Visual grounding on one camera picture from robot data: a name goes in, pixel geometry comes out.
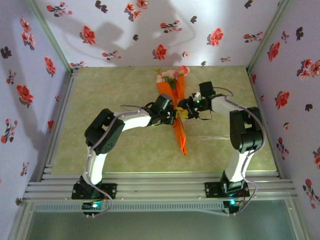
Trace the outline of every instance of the wire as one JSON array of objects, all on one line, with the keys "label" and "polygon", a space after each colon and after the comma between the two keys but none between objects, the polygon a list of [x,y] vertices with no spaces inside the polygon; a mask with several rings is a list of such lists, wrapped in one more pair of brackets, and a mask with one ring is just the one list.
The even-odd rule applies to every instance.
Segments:
[{"label": "wire", "polygon": [[123,109],[126,110],[126,111],[129,111],[129,112],[130,112],[131,110],[129,110],[129,109],[125,108],[125,107],[138,108],[139,110],[141,110],[141,106],[137,106],[137,105],[120,105],[120,107],[123,108]]},{"label": "wire", "polygon": [[233,97],[234,96],[234,93],[232,91],[230,91],[229,89],[227,88],[224,88],[224,87],[220,87],[220,86],[214,86],[213,89],[222,89],[222,90],[225,90],[227,92],[229,92],[231,95],[225,95],[225,96],[229,96],[229,97]]},{"label": "wire", "polygon": [[253,191],[252,195],[249,197],[248,201],[244,204],[244,206],[243,206],[239,211],[233,213],[233,215],[237,215],[237,214],[241,213],[241,212],[248,206],[248,204],[250,203],[250,201],[252,200],[252,198],[253,198],[253,197],[256,195],[256,193],[257,193],[258,185],[257,185],[254,181],[250,181],[249,179],[247,179],[247,178],[245,177],[244,170],[245,170],[245,166],[246,166],[246,164],[247,164],[247,161],[248,161],[248,159],[249,159],[249,156],[257,153],[258,151],[260,151],[260,150],[265,146],[267,136],[266,136],[266,131],[265,131],[265,128],[264,128],[263,124],[261,123],[261,121],[258,119],[258,117],[257,117],[256,115],[254,115],[251,111],[249,111],[248,109],[246,109],[244,106],[242,106],[242,105],[240,105],[240,104],[237,104],[237,103],[229,100],[229,99],[227,98],[227,96],[224,97],[224,100],[225,100],[227,103],[235,106],[236,108],[239,108],[239,109],[241,109],[241,110],[244,110],[244,111],[246,111],[248,114],[250,114],[250,115],[253,117],[253,119],[259,124],[259,126],[260,126],[260,128],[261,128],[261,131],[262,131],[262,144],[261,144],[261,146],[258,147],[256,150],[249,151],[249,153],[248,153],[247,156],[245,157],[245,160],[244,160],[244,162],[243,162],[243,164],[242,164],[242,168],[241,168],[241,176],[242,176],[242,178],[243,178],[247,183],[253,184],[253,185],[255,186],[255,188],[254,188],[254,191]]},{"label": "wire", "polygon": [[115,121],[120,118],[120,117],[124,117],[124,116],[132,116],[132,115],[136,115],[138,113],[140,113],[140,110],[141,110],[141,107],[139,107],[139,110],[138,111],[131,111],[131,112],[125,112],[125,113],[122,113],[122,114],[119,114],[118,116],[116,116],[114,119],[112,119],[111,123],[109,124],[107,130],[105,131],[105,133],[102,135],[102,137],[89,149],[89,154],[88,154],[88,158],[87,158],[87,161],[86,161],[86,166],[85,166],[85,175],[87,177],[87,180],[89,182],[89,184],[94,188],[96,189],[98,192],[100,192],[101,194],[103,194],[104,196],[106,196],[110,202],[111,202],[111,205],[104,211],[102,212],[99,212],[97,214],[95,214],[94,216],[100,216],[106,212],[108,212],[110,209],[112,209],[112,207],[114,206],[114,202],[111,198],[111,196],[106,193],[105,191],[102,191],[100,188],[98,188],[97,186],[95,186],[92,181],[91,181],[91,178],[89,176],[89,166],[91,165],[91,161],[92,161],[92,156],[93,156],[93,151],[94,149],[103,141],[103,139],[107,136],[108,132],[110,131],[111,129],[111,126],[115,123]]}]

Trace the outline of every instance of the orange wrapping paper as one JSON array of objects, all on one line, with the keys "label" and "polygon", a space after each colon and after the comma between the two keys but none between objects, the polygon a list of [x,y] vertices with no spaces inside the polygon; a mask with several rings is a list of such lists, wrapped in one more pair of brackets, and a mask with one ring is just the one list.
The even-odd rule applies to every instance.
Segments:
[{"label": "orange wrapping paper", "polygon": [[[169,83],[167,82],[158,82],[156,85],[160,94],[166,94],[172,98],[174,108],[177,108],[179,101],[185,98],[185,77],[184,76],[179,76],[175,85],[175,89],[172,89]],[[173,130],[183,155],[184,156],[187,155],[187,147],[186,147],[187,136],[186,136],[184,125],[179,115],[177,116],[177,119],[173,123]]]}]

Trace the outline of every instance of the flower bouquet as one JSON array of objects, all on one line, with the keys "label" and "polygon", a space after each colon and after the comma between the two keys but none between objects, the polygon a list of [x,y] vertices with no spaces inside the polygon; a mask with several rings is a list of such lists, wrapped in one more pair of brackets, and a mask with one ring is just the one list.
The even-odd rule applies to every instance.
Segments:
[{"label": "flower bouquet", "polygon": [[189,74],[190,70],[187,66],[180,66],[178,70],[168,70],[161,72],[161,69],[155,71],[157,73],[156,85],[159,94],[166,94],[171,97],[174,108],[179,110],[177,112],[176,120],[173,123],[173,129],[176,139],[180,145],[183,155],[187,154],[186,148],[186,133],[182,122],[182,118],[188,112],[183,109],[177,108],[179,101],[185,98],[185,77]]}]

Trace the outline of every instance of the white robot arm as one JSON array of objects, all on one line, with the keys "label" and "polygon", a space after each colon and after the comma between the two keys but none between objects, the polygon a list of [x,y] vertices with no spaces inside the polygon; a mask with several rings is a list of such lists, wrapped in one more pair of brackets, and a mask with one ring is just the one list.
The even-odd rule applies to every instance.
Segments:
[{"label": "white robot arm", "polygon": [[[260,112],[257,107],[245,108],[230,101],[226,95],[216,94],[210,81],[201,83],[199,87],[201,99],[198,100],[195,97],[199,93],[193,93],[189,98],[181,100],[178,107],[188,111],[189,119],[200,118],[199,112],[207,110],[229,117],[230,141],[234,152],[228,167],[222,174],[219,185],[215,184],[213,188],[221,192],[224,197],[234,196],[236,192],[245,188],[245,172],[249,162],[266,140]],[[113,113],[109,109],[102,110],[84,134],[88,146],[88,163],[79,180],[82,196],[85,195],[90,199],[101,198],[101,190],[98,188],[102,183],[104,162],[121,132],[137,127],[152,126],[159,122],[172,125],[176,112],[172,99],[165,94],[136,112]]]}]

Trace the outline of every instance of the beige floor panel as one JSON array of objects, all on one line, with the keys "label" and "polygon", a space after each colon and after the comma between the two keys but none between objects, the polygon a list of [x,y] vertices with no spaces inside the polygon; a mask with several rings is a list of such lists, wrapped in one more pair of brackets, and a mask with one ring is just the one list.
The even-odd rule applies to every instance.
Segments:
[{"label": "beige floor panel", "polygon": [[[52,173],[81,174],[86,166],[84,132],[102,109],[123,112],[120,105],[144,106],[159,93],[156,67],[85,67],[81,68],[64,120]],[[177,69],[163,67],[161,70]],[[254,94],[243,66],[193,66],[185,78],[185,97],[199,90],[199,84],[234,92],[233,100],[247,107],[256,106]],[[221,172],[230,161],[232,145],[229,119],[212,113],[212,119],[185,121],[187,155],[183,156],[173,127],[159,125],[124,131],[104,164],[105,173],[150,172]],[[275,171],[269,147],[253,156],[250,171]]]}]

